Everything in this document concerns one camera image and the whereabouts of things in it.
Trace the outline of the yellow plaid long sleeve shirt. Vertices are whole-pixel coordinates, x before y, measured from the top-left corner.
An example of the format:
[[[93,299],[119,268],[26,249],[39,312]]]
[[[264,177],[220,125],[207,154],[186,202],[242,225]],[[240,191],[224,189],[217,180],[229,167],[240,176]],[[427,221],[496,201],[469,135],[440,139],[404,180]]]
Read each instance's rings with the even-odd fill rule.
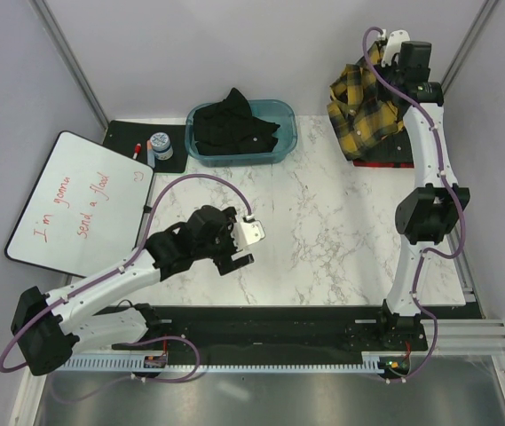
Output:
[[[398,109],[378,98],[382,85],[364,59],[347,64],[330,85],[327,114],[347,160],[358,160],[388,138],[405,132]]]

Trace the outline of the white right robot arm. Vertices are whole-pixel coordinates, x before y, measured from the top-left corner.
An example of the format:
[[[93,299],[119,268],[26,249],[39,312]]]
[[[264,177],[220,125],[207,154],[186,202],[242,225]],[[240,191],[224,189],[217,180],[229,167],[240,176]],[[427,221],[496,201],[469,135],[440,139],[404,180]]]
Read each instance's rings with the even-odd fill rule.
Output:
[[[420,331],[419,296],[432,256],[456,225],[470,191],[459,185],[446,149],[444,94],[430,80],[431,45],[410,40],[398,30],[388,38],[380,63],[383,94],[398,109],[412,150],[414,190],[397,206],[395,226],[401,237],[392,288],[383,302],[376,342],[395,349],[406,335]]]

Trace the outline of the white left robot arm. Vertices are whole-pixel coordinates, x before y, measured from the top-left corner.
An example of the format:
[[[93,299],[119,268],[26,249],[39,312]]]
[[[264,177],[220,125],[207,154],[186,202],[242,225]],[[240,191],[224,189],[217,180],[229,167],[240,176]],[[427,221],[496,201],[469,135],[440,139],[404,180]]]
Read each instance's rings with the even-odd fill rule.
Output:
[[[265,237],[254,217],[238,219],[234,208],[209,205],[185,222],[154,233],[130,255],[89,278],[43,293],[25,290],[13,315],[11,331],[34,376],[47,375],[73,355],[115,343],[153,349],[162,326],[142,305],[123,312],[104,308],[137,290],[163,282],[204,259],[226,275],[252,264],[248,248]]]

